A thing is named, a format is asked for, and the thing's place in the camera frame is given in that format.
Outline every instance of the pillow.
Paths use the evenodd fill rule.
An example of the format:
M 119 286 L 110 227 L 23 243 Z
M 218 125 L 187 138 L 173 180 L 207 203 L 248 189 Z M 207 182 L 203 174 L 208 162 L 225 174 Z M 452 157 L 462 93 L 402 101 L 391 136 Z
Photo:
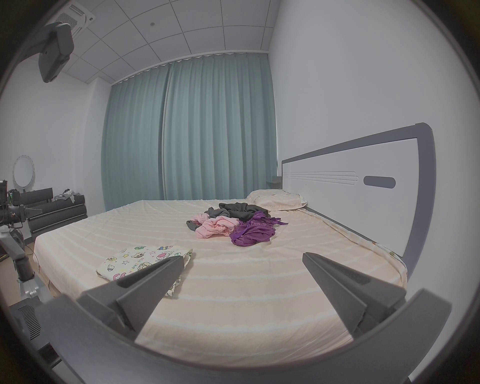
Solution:
M 168 259 L 173 256 L 183 256 L 186 266 L 192 256 L 192 249 L 176 248 L 173 245 L 138 246 L 123 248 L 121 251 L 106 259 L 96 270 L 96 274 L 107 280 L 118 280 L 130 273 L 147 268 L 149 265 Z M 172 296 L 175 287 L 180 285 L 181 275 L 175 281 L 165 296 Z
M 251 192 L 247 199 L 269 211 L 288 211 L 307 205 L 307 201 L 298 193 L 289 193 L 282 189 L 259 189 Z

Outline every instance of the ceiling tile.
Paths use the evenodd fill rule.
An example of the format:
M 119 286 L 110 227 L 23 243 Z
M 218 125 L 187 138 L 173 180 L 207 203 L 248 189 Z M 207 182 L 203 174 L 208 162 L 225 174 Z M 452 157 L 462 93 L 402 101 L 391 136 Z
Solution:
M 160 62 L 160 59 L 148 45 L 130 52 L 129 54 L 123 56 L 123 59 L 136 71 Z
M 67 63 L 63 66 L 61 69 L 62 72 L 67 72 L 70 67 L 75 64 L 75 62 L 78 60 L 78 56 L 74 55 L 73 53 L 70 54 L 70 58 L 68 59 Z
M 225 49 L 222 27 L 185 32 L 185 38 L 192 53 L 205 53 Z
M 78 57 L 82 56 L 98 40 L 100 39 L 92 31 L 84 29 L 73 41 L 73 53 Z
M 121 10 L 115 0 L 105 0 L 92 13 L 96 16 L 96 19 L 88 26 L 88 29 L 99 38 L 128 21 L 127 15 Z
M 183 34 L 166 37 L 150 44 L 161 61 L 176 59 L 190 55 L 187 42 Z
M 87 8 L 89 11 L 93 11 L 95 7 L 100 5 L 100 3 L 103 0 L 76 0 L 79 2 L 81 5 L 83 5 L 85 8 Z
M 230 26 L 224 27 L 225 49 L 260 49 L 263 27 Z
M 120 80 L 122 77 L 134 73 L 135 70 L 120 58 L 102 69 L 102 72 L 114 80 Z
M 105 44 L 102 40 L 98 41 L 87 52 L 82 55 L 82 59 L 92 64 L 95 68 L 102 69 L 118 59 L 119 56 Z
M 132 19 L 148 43 L 181 33 L 172 6 L 165 4 Z
M 280 0 L 271 0 L 268 8 L 267 27 L 274 27 L 276 17 L 278 16 L 278 9 L 280 8 Z
M 183 32 L 222 26 L 220 0 L 178 0 L 172 6 Z
M 90 79 L 88 79 L 86 81 L 87 84 L 90 84 L 93 80 L 95 80 L 97 77 L 105 80 L 107 83 L 109 84 L 112 84 L 115 82 L 115 80 L 113 80 L 110 76 L 107 76 L 105 75 L 103 72 L 101 71 L 98 71 L 97 73 L 95 73 L 92 77 L 90 77 Z
M 120 56 L 144 46 L 147 42 L 131 21 L 127 21 L 102 39 Z
M 266 27 L 264 39 L 262 40 L 262 50 L 268 51 L 270 48 L 270 41 L 272 40 L 273 28 Z
M 160 5 L 167 4 L 168 0 L 116 0 L 128 17 L 133 18 L 143 12 Z
M 85 82 L 97 72 L 98 69 L 93 65 L 88 64 L 82 59 L 78 59 L 67 71 L 67 74 L 75 79 Z
M 223 25 L 265 26 L 270 0 L 222 0 Z

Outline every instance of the floor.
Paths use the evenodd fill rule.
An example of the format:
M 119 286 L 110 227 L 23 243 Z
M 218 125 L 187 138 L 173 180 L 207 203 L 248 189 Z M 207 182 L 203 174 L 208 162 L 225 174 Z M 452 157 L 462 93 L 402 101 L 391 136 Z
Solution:
M 35 273 L 40 276 L 42 281 L 48 286 L 51 294 L 57 297 L 60 292 L 50 283 L 49 279 L 42 273 L 41 266 L 38 265 L 37 258 L 35 256 L 35 244 L 31 243 L 25 247 L 25 254 L 28 256 L 32 268 Z M 0 292 L 5 299 L 7 305 L 12 305 L 20 301 L 20 290 L 18 288 L 17 273 L 13 266 L 13 261 L 9 257 L 0 262 Z M 61 361 L 57 364 L 53 371 L 67 384 L 81 384 L 80 381 L 67 367 L 67 365 Z

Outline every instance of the purple satin fabric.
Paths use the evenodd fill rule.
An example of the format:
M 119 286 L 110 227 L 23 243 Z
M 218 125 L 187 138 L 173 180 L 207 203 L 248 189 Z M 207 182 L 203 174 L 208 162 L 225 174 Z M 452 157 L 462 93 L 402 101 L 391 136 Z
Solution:
M 230 234 L 232 243 L 239 247 L 249 247 L 259 242 L 269 241 L 275 235 L 275 224 L 287 225 L 282 223 L 277 217 L 266 217 L 261 211 L 255 212 L 253 217 L 245 224 L 240 224 Z

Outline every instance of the cartoon print pillow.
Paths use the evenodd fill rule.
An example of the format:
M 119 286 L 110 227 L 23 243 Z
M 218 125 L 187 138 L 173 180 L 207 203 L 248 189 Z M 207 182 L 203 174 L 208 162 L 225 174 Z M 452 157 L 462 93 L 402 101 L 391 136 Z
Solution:
M 186 266 L 192 256 L 192 249 L 177 248 L 173 245 L 146 246 L 123 248 L 118 253 L 106 259 L 96 270 L 96 274 L 107 280 L 118 280 L 130 273 L 147 268 L 154 263 L 173 256 L 183 256 Z M 181 275 L 165 296 L 172 296 L 175 287 L 179 286 Z

